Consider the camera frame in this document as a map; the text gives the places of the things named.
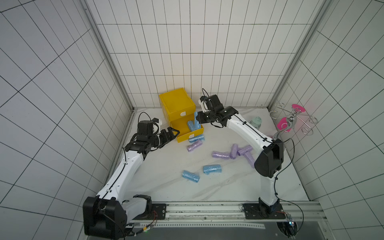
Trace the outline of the blue bag roll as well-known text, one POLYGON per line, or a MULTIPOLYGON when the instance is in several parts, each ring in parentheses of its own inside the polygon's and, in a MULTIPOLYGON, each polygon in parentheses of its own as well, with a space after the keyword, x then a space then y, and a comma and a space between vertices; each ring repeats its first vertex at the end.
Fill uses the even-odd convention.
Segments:
POLYGON ((198 140, 200 140, 200 141, 204 141, 204 140, 205 140, 204 135, 201 134, 201 135, 192 137, 192 138, 189 139, 189 142, 190 142, 190 143, 194 143, 194 142, 196 142, 196 141, 198 141, 198 140))
POLYGON ((198 183, 200 180, 200 176, 198 174, 191 173, 189 171, 183 171, 182 177, 194 183, 198 183))
POLYGON ((212 173, 221 173, 222 167, 221 165, 207 165, 203 166, 203 173, 206 175, 212 174, 212 173))
POLYGON ((188 128, 191 132, 195 131, 195 125, 193 121, 188 121, 187 122, 188 128))
POLYGON ((195 131, 201 129, 201 124, 197 120, 197 117, 198 117, 198 112, 194 112, 194 130, 195 131))

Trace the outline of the yellow plastic drawer cabinet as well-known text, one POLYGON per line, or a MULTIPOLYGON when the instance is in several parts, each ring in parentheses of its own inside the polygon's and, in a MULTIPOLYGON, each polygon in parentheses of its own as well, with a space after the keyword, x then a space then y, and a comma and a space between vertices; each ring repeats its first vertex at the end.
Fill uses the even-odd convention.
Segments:
POLYGON ((180 132, 178 143, 187 141, 204 133, 204 127, 191 131, 188 121, 194 123, 196 105, 184 88, 179 88, 159 95, 161 107, 167 123, 180 132))

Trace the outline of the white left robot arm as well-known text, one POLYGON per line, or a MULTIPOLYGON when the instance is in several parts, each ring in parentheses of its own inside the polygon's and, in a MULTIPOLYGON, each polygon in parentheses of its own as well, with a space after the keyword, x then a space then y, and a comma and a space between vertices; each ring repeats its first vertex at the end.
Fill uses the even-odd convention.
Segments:
POLYGON ((150 152, 176 139, 180 131, 161 129, 162 121, 153 118, 138 122, 137 132, 123 147, 122 159, 105 186, 83 203, 84 232, 87 236, 109 240, 125 239, 144 233, 160 219, 164 210, 153 208, 147 195, 125 199, 126 189, 150 152))

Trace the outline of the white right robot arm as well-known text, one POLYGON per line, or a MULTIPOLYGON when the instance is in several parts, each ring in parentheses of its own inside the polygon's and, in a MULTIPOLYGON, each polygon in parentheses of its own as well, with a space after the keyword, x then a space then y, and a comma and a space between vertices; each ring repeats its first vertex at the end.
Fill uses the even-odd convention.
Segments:
POLYGON ((259 204, 268 212, 273 212, 280 200, 275 190, 275 180, 284 162, 284 143, 272 139, 251 126, 233 107, 220 111, 200 111, 196 117, 200 124, 220 123, 240 135, 258 154, 254 168, 261 176, 259 204))

